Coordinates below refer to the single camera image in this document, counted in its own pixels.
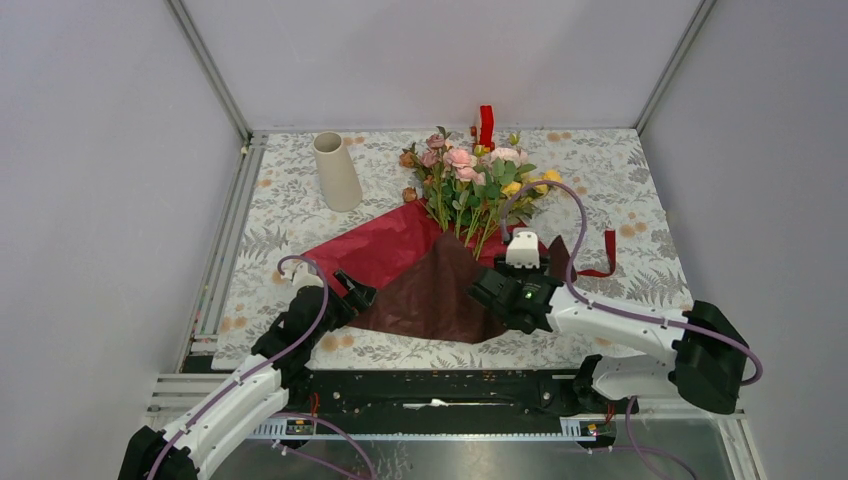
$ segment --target red wrapping paper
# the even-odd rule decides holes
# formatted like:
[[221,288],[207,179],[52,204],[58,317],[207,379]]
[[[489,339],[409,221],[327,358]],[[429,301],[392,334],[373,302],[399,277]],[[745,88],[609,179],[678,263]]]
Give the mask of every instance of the red wrapping paper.
[[[411,202],[323,243],[304,255],[318,263],[327,274],[333,290],[343,296],[347,290],[332,278],[336,270],[342,269],[354,280],[379,290],[430,251],[441,234],[439,225],[427,217],[424,207],[418,202]],[[492,267],[495,255],[503,253],[506,253],[506,245],[496,232],[486,241],[478,261]]]

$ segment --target flower bouquet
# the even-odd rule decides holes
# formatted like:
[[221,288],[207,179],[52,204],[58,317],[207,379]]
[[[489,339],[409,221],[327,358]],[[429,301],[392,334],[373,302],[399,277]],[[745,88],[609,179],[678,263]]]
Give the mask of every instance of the flower bouquet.
[[[423,198],[419,200],[442,231],[453,230],[468,247],[474,244],[474,258],[480,257],[483,244],[497,230],[507,199],[518,193],[523,184],[539,179],[561,182],[555,170],[534,177],[536,166],[528,161],[527,152],[518,145],[518,133],[509,136],[510,147],[490,150],[482,145],[473,152],[451,145],[452,132],[436,127],[427,149],[419,152],[416,143],[404,148],[400,164],[415,170],[421,181]],[[531,218],[536,211],[533,202],[548,193],[547,185],[527,190],[512,204],[507,219],[518,223],[519,217]],[[412,187],[403,192],[406,202],[418,200]]]

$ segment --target table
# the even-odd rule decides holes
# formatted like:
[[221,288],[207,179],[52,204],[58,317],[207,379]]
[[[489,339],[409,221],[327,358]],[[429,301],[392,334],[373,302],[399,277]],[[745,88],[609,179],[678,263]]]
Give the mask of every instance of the table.
[[[360,177],[363,201],[351,212],[329,210],[318,186],[313,133],[270,135],[255,185],[227,293],[212,368],[231,370],[294,298],[277,261],[305,252],[402,204],[401,190],[418,186],[398,163],[401,149],[423,142],[429,131],[343,133]],[[495,133],[507,145],[509,131]],[[521,132],[521,146],[539,170],[555,169],[582,197],[589,232],[578,268],[605,270],[605,229],[617,230],[617,268],[610,278],[581,277],[580,288],[657,307],[686,308],[692,298],[674,248],[665,210],[635,130]],[[468,147],[466,132],[451,140]],[[528,224],[549,244],[558,234],[574,244],[579,218],[574,201],[557,192],[543,198]],[[581,334],[506,334],[475,345],[342,328],[316,345],[313,369],[577,368],[586,355],[637,352]]]

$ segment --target pink rose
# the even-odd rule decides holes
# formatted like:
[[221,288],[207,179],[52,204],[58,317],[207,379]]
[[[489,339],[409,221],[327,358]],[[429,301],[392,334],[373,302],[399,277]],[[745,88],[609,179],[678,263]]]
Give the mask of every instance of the pink rose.
[[445,163],[455,168],[473,167],[477,158],[461,148],[452,148],[445,154]]
[[445,146],[445,139],[438,133],[434,133],[427,139],[427,146],[430,148],[442,148]]
[[496,148],[496,149],[492,150],[491,156],[492,156],[492,159],[500,158],[504,162],[509,162],[509,161],[515,162],[516,165],[518,165],[520,163],[520,158],[521,158],[521,155],[518,154],[518,150],[515,150],[513,148],[503,148],[503,147]]
[[433,168],[433,165],[439,162],[439,155],[432,150],[427,150],[423,155],[418,159],[421,162],[421,165],[424,165],[427,168]]
[[464,165],[458,167],[456,169],[456,178],[459,179],[460,182],[470,182],[471,180],[476,180],[479,173],[475,172],[473,168]]

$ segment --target white vase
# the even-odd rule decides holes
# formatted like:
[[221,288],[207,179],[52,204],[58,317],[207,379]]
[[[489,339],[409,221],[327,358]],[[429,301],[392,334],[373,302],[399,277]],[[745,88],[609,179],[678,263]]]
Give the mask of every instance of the white vase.
[[320,133],[312,141],[321,192],[331,210],[353,210],[362,201],[362,186],[353,160],[338,133]]

